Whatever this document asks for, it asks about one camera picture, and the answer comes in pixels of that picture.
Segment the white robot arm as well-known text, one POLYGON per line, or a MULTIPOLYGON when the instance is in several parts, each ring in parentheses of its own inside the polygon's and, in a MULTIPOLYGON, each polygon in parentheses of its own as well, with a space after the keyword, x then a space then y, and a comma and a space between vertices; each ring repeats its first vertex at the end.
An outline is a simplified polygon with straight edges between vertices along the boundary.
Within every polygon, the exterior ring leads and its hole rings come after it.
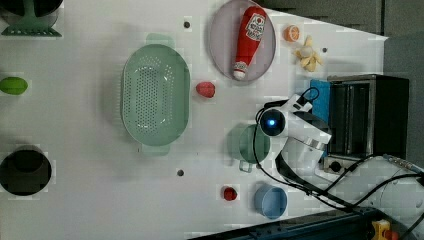
POLYGON ((404 239, 423 240, 423 169, 388 154, 326 157, 331 131, 311 109, 293 95, 259 110, 258 131, 271 142, 271 165, 263 173, 334 209, 373 205, 406 226, 404 239))

